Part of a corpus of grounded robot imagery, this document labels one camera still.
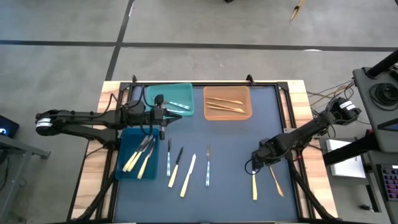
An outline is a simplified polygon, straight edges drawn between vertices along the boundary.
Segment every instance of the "wooden board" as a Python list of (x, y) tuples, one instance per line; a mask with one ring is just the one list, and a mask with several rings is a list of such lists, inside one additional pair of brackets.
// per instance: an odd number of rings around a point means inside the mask
[[(179, 81), (179, 82), (198, 82), (198, 81)], [(199, 81), (199, 82), (221, 83), (223, 81)], [(297, 126), (300, 127), (312, 119), (310, 103), (308, 101), (307, 92), (305, 90), (305, 85), (303, 80), (282, 80), (282, 81), (264, 80), (256, 82), (257, 83), (288, 82), (290, 99), (292, 101), (293, 112)], [(115, 94), (116, 96), (118, 95), (119, 84), (120, 82), (116, 81), (104, 82), (101, 92), (101, 97), (99, 99), (97, 112), (100, 113), (105, 110), (112, 93)], [(281, 97), (282, 97), (282, 106), (284, 107), (286, 123), (289, 128), (290, 125), (289, 112), (287, 109), (287, 104), (283, 91), (281, 91)], [(116, 107), (116, 102), (113, 101), (109, 108), (113, 109), (115, 107)], [(318, 141), (312, 141), (311, 144), (319, 146)], [(101, 147), (100, 143), (92, 141), (88, 145), (87, 153), (90, 153), (91, 151), (94, 151), (99, 147)], [(319, 151), (318, 149), (308, 147), (303, 152), (303, 159), (307, 171), (308, 182), (310, 184), (312, 192), (315, 194), (320, 203), (326, 208), (326, 210), (334, 217), (337, 217), (335, 202), (333, 200), (333, 195), (331, 192), (328, 175), (326, 173), (325, 164), (323, 163), (322, 152)], [(72, 218), (79, 217), (85, 211), (87, 206), (92, 202), (92, 200), (95, 198), (96, 194), (99, 192), (103, 176), (105, 160), (106, 160), (106, 150), (100, 150), (90, 155), (85, 160), (85, 163), (83, 164), (83, 170), (81, 173), (80, 183), (78, 186), (78, 192), (75, 199), (75, 204), (72, 211)], [(106, 216), (108, 211), (110, 193), (111, 189), (108, 191), (105, 198), (105, 203), (103, 208), (104, 217)], [(305, 203), (305, 196), (301, 191), (301, 189), (300, 189), (300, 201), (303, 207), (304, 217), (308, 217), (308, 211), (306, 209), (307, 206)]]

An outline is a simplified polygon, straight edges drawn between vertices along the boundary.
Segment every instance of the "keyboard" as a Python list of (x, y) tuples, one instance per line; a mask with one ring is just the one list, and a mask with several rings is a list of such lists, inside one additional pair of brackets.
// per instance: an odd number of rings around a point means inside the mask
[(398, 201), (398, 165), (377, 165), (389, 201)]

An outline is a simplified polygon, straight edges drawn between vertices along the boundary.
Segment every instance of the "teal tray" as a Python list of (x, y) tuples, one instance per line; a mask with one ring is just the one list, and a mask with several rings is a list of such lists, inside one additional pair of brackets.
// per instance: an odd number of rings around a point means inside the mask
[(190, 107), (189, 110), (186, 110), (178, 106), (165, 103), (164, 107), (168, 110), (172, 110), (172, 112), (181, 116), (193, 116), (195, 105), (193, 104), (193, 89), (191, 83), (148, 86), (146, 91), (147, 102), (153, 105), (155, 103), (153, 98), (159, 94), (164, 95), (165, 101), (180, 103)]
[[(146, 133), (149, 133), (149, 128), (144, 128)], [(152, 132), (155, 141), (154, 151), (148, 159), (147, 166), (145, 168), (143, 179), (154, 180), (157, 172), (157, 159), (159, 156), (159, 130), (154, 128)], [(118, 180), (121, 179), (137, 179), (139, 170), (144, 163), (145, 157), (149, 153), (149, 149), (145, 150), (137, 161), (131, 172), (123, 172), (123, 167), (126, 162), (130, 159), (133, 153), (137, 150), (138, 146), (144, 140), (145, 135), (139, 128), (125, 128), (121, 135), (121, 144), (119, 150), (118, 164), (116, 166), (115, 176)]]

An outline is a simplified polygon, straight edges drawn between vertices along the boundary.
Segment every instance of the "gray concrete floor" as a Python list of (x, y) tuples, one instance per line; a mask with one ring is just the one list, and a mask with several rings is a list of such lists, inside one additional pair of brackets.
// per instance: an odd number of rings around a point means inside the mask
[[(397, 47), (393, 0), (308, 0), (289, 23), (296, 4), (136, 0), (124, 41)], [(0, 40), (116, 41), (126, 5), (127, 0), (0, 0)], [(62, 222), (87, 141), (41, 137), (34, 131), (34, 116), (53, 108), (95, 110), (113, 47), (0, 45), (0, 52), (0, 114), (21, 125), (17, 139), (52, 151), (49, 160), (31, 162), (29, 184), (19, 192), (14, 213), (29, 223)], [(140, 80), (236, 80), (250, 73), (257, 80), (305, 80), (307, 90), (316, 92), (349, 80), (354, 68), (372, 66), (387, 54), (122, 48), (113, 80), (130, 80), (133, 74)], [(363, 108), (358, 93), (352, 101)], [(368, 121), (365, 112), (360, 119)], [(366, 128), (353, 123), (336, 131), (337, 136), (359, 137)], [(358, 203), (368, 200), (363, 186), (331, 182), (340, 218), (386, 220), (385, 213), (358, 210)]]

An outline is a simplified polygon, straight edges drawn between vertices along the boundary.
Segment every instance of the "dark blue mat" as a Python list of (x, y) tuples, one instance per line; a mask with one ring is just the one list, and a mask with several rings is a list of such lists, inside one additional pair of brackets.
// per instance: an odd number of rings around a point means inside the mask
[[(139, 96), (136, 89), (134, 97)], [(246, 121), (207, 121), (203, 88), (194, 87), (195, 114), (166, 129), (172, 137), (171, 169), (181, 146), (184, 152), (172, 189), (167, 187), (167, 140), (160, 141), (157, 178), (119, 182), (115, 222), (259, 222), (297, 220), (286, 161), (273, 165), (285, 197), (279, 196), (268, 168), (256, 176), (258, 200), (252, 200), (251, 176), (244, 163), (263, 138), (282, 132), (274, 87), (251, 88), (253, 114)], [(206, 145), (211, 143), (210, 186), (205, 186)], [(180, 191), (192, 155), (197, 155), (187, 193)]]

